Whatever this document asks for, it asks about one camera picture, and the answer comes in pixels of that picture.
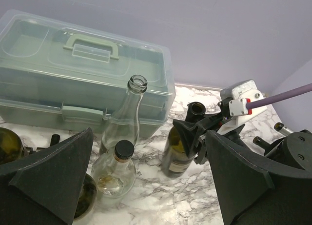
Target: white marble pattern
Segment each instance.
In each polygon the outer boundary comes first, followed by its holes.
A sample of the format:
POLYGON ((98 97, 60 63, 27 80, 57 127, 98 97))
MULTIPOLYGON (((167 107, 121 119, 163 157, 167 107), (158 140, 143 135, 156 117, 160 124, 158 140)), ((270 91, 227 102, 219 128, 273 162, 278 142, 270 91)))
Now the white marble pattern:
MULTIPOLYGON (((208 162, 204 165, 192 163, 183 176, 174 180, 165 177, 159 167, 172 120, 184 119, 187 104, 194 101, 202 102, 207 112, 215 113, 219 110, 216 105, 219 100, 219 92, 177 86, 168 122, 151 138, 140 140, 136 146, 133 161, 137 179, 134 188, 118 207, 108 210, 97 207, 89 224, 222 225, 208 162)), ((252 140, 254 136, 260 136, 268 142, 278 139, 280 135, 272 129, 276 122, 279 122, 279 117, 269 106, 265 113, 246 124, 241 137, 254 151, 261 153, 252 140)), ((0 126, 16 132, 26 146, 47 147, 52 134, 60 134, 61 141, 74 134, 72 131, 5 123, 2 119, 0 126)), ((98 157, 99 141, 100 137, 95 135, 88 173, 98 157)))

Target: marble surface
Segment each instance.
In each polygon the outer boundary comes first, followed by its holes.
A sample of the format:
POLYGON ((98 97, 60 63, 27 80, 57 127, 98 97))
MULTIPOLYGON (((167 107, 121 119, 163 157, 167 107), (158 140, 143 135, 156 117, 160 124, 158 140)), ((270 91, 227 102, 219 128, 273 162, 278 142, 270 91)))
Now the marble surface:
MULTIPOLYGON (((198 101, 206 105, 207 112, 218 112, 219 92, 177 86, 176 98, 168 122, 151 138, 140 140, 133 161, 137 169, 134 188, 122 203, 108 210, 96 207, 90 225, 222 225, 215 185, 209 163, 191 164, 178 179, 169 179, 160 171, 161 155, 173 119, 184 119, 187 104, 198 101)), ((272 127, 279 117, 272 106, 246 124, 241 133, 244 142, 258 153, 252 140, 260 136, 268 142, 280 137, 272 127)), ((0 126, 15 131, 26 146, 48 147, 52 134, 60 134, 61 141, 75 134, 72 131, 5 123, 0 126)), ((88 173, 98 157, 100 136, 95 135, 88 173)))

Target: green plastic container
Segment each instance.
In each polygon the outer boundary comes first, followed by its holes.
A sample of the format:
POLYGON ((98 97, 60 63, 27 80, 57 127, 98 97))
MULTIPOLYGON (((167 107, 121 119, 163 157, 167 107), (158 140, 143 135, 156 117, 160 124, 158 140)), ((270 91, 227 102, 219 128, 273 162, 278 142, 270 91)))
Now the green plastic container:
POLYGON ((140 136, 166 123, 176 95, 167 48, 16 10, 0 19, 0 32, 6 122, 100 133, 140 74, 148 81, 140 136))

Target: white label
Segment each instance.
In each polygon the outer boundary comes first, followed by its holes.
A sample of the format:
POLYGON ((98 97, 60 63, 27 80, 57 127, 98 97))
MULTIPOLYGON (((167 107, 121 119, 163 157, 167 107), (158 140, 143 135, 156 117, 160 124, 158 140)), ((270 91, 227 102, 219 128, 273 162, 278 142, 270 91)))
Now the white label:
POLYGON ((192 163, 192 161, 189 162, 189 163, 187 163, 187 164, 180 165, 180 164, 176 164, 176 163, 174 163, 174 162, 171 162, 171 163, 170 163, 169 170, 170 170, 170 171, 173 171, 173 172, 182 173, 182 172, 184 172, 184 171, 189 167, 189 165, 190 165, 191 163, 192 163))

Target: wall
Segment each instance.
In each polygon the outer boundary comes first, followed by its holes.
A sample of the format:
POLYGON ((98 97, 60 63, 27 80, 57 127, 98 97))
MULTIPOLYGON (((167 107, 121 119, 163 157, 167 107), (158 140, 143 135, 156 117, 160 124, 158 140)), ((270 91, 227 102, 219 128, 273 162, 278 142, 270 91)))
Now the wall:
POLYGON ((312 0, 0 0, 9 9, 168 47, 179 83, 253 78, 270 92, 312 51, 312 0))
MULTIPOLYGON (((312 60, 289 76, 273 92, 279 94, 312 82, 312 60)), ((273 105, 282 122, 293 131, 312 131, 312 92, 273 105)))

